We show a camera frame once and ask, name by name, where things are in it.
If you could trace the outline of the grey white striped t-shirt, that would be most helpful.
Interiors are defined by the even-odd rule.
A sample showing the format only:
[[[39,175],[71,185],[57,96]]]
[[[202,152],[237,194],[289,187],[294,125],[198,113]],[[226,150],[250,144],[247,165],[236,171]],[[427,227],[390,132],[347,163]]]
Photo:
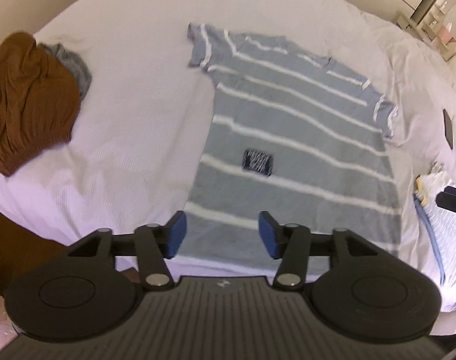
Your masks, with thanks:
[[[268,211],[314,233],[347,228],[391,254],[401,206],[386,140],[396,105],[364,76],[285,37],[190,24],[190,66],[214,86],[213,116],[179,253],[271,271],[258,233]]]

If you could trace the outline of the folded light striped clothes stack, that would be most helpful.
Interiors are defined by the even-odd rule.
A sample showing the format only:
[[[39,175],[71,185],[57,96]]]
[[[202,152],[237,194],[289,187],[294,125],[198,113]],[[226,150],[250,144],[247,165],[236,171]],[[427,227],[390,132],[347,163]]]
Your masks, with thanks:
[[[444,166],[434,163],[430,172],[415,179],[413,201],[421,222],[427,230],[439,269],[439,283],[452,284],[456,276],[456,214],[436,205],[437,194],[454,187]]]

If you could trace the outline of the grey crumpled garment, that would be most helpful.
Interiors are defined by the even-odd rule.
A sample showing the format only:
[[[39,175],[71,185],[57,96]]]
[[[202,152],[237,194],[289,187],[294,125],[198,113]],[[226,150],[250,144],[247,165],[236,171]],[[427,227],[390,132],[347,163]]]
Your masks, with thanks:
[[[39,43],[42,49],[54,56],[74,77],[82,101],[91,87],[92,75],[82,57],[71,49],[65,48],[61,43],[52,45]]]

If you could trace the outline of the pink box on shelf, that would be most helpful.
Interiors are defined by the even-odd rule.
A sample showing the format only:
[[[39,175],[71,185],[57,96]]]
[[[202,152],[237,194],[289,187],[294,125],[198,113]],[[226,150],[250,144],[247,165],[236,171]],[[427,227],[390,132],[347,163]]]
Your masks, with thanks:
[[[447,44],[451,41],[451,39],[453,38],[453,35],[450,33],[450,31],[444,27],[444,25],[442,25],[438,31],[438,33],[436,33],[436,37],[439,39],[439,41],[443,44]]]

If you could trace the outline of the white bed duvet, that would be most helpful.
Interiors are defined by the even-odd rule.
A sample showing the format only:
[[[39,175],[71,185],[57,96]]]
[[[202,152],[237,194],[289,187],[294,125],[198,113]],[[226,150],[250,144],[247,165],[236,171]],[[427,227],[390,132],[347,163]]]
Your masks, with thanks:
[[[127,233],[185,211],[214,98],[211,78],[190,66],[190,24],[286,38],[366,77],[396,105],[385,142],[401,208],[395,255],[438,285],[443,311],[455,310],[456,276],[440,284],[413,190],[434,163],[456,183],[456,84],[438,53],[344,0],[78,0],[36,38],[79,54],[91,87],[68,143],[0,174],[0,211],[66,245],[96,228]]]

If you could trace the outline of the black smartphone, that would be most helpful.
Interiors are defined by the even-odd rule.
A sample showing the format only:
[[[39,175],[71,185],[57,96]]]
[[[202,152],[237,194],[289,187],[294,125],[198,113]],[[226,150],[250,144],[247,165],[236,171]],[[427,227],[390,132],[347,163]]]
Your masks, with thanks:
[[[453,150],[453,122],[449,113],[446,109],[443,110],[443,118],[444,118],[444,137],[448,143],[448,146],[451,150]]]

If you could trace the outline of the brown crumpled garment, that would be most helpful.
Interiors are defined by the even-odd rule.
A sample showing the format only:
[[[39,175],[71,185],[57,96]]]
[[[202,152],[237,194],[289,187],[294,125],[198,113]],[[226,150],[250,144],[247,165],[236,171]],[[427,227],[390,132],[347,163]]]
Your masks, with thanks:
[[[0,45],[0,173],[71,140],[81,108],[74,75],[25,32]]]

